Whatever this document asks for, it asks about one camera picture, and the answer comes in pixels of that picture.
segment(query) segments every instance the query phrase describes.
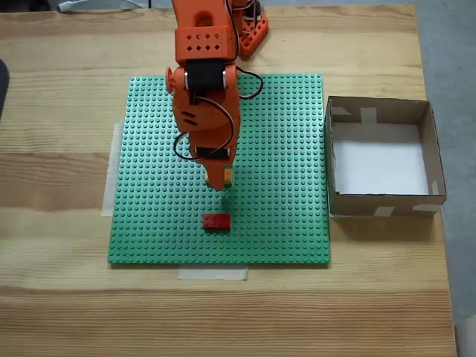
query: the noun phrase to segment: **green lego baseplate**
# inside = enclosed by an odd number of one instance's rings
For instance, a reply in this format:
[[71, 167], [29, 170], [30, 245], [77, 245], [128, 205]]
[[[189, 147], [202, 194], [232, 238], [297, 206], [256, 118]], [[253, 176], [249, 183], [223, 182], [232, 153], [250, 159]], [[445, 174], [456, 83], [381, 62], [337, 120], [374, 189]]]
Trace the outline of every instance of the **green lego baseplate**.
[[[173, 152], [179, 134], [163, 77], [133, 77], [123, 130], [110, 263], [328, 263], [329, 216], [320, 74], [263, 75], [241, 100], [233, 184]], [[255, 78], [239, 76], [242, 94]], [[179, 144], [187, 152], [188, 142]], [[205, 231], [204, 213], [229, 213]]]

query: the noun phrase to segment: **gray floor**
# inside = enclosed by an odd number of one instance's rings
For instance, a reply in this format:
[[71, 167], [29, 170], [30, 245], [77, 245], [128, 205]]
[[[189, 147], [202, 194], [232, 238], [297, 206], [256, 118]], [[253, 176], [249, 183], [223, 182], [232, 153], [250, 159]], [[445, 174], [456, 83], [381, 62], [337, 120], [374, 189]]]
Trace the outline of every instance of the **gray floor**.
[[[117, 0], [97, 0], [102, 8], [106, 3]], [[171, 5], [170, 0], [152, 3]], [[417, 8], [427, 94], [446, 176], [446, 254], [453, 315], [459, 322], [476, 313], [476, 0], [263, 0], [264, 5], [393, 3]]]

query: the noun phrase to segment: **black cable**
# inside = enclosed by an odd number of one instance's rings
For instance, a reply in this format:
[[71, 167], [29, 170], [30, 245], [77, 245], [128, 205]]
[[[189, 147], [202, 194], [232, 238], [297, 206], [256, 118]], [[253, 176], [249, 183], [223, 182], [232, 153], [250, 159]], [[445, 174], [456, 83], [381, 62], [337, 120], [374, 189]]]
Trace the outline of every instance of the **black cable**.
[[250, 74], [251, 76], [257, 78], [259, 81], [260, 81], [260, 86], [258, 87], [258, 90], [256, 90], [253, 94], [245, 94], [245, 95], [239, 95], [239, 97], [241, 99], [253, 99], [254, 97], [256, 97], [259, 93], [261, 93], [261, 91], [263, 90], [263, 86], [264, 86], [264, 81], [263, 81], [263, 78], [258, 74], [258, 73], [254, 73], [254, 72], [251, 72], [251, 71], [245, 71], [244, 69], [241, 69], [240, 67], [237, 66], [237, 70], [242, 72], [242, 73], [245, 73], [245, 74]]
[[173, 142], [173, 152], [179, 157], [181, 158], [182, 160], [185, 160], [185, 161], [198, 161], [198, 160], [202, 160], [203, 158], [209, 158], [212, 156], [212, 154], [214, 154], [215, 152], [221, 150], [221, 149], [224, 149], [226, 148], [226, 146], [231, 142], [231, 139], [233, 139], [233, 135], [235, 133], [235, 122], [233, 120], [233, 117], [231, 117], [231, 114], [228, 110], [226, 110], [223, 106], [221, 106], [220, 104], [218, 104], [215, 100], [211, 100], [210, 98], [206, 98], [206, 97], [200, 97], [200, 96], [196, 96], [195, 99], [197, 99], [199, 102], [202, 101], [202, 102], [206, 102], [212, 106], [214, 106], [215, 108], [217, 108], [229, 121], [230, 123], [230, 128], [231, 128], [231, 131], [230, 131], [230, 136], [228, 137], [227, 141], [219, 148], [209, 152], [207, 155], [202, 155], [202, 156], [199, 156], [197, 158], [189, 158], [187, 156], [183, 156], [182, 154], [180, 154], [178, 151], [177, 151], [177, 146], [179, 145], [179, 141], [185, 137], [185, 135], [187, 134], [190, 134], [190, 132], [183, 132], [181, 133], [179, 136], [177, 136], [177, 138], [174, 140]]
[[10, 73], [7, 65], [0, 59], [0, 119], [5, 98], [7, 97], [8, 83], [10, 82]]
[[258, 26], [258, 14], [257, 14], [257, 8], [258, 5], [256, 1], [254, 2], [254, 8], [253, 8], [253, 30], [251, 32], [256, 30], [256, 27]]
[[256, 0], [251, 0], [251, 1], [247, 2], [245, 6], [232, 7], [232, 10], [235, 11], [235, 10], [245, 10], [245, 9], [248, 9], [252, 4], [254, 4], [255, 1], [256, 1]]

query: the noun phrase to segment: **white paper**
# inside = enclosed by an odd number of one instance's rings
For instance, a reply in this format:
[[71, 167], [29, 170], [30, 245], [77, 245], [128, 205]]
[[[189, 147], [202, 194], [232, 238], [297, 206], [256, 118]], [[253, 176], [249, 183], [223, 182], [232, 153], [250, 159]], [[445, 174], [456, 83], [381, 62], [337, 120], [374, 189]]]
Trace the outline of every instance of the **white paper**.
[[340, 194], [428, 195], [416, 125], [334, 123], [332, 135]]
[[112, 132], [111, 152], [109, 153], [109, 165], [107, 167], [101, 216], [112, 217], [114, 212], [114, 197], [116, 194], [116, 184], [118, 182], [123, 126], [123, 122], [116, 123], [114, 125], [114, 132]]
[[246, 280], [248, 266], [244, 264], [181, 264], [179, 279]]

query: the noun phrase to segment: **yellow lego piece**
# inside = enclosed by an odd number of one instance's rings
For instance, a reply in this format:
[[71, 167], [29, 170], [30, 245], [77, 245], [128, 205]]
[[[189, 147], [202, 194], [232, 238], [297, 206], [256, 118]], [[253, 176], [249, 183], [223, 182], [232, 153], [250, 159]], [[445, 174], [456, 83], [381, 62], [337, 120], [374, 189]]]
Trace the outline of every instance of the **yellow lego piece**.
[[[232, 169], [225, 169], [225, 185], [229, 186], [231, 185], [231, 182], [233, 181], [233, 170]], [[208, 174], [205, 171], [205, 183], [208, 183]]]

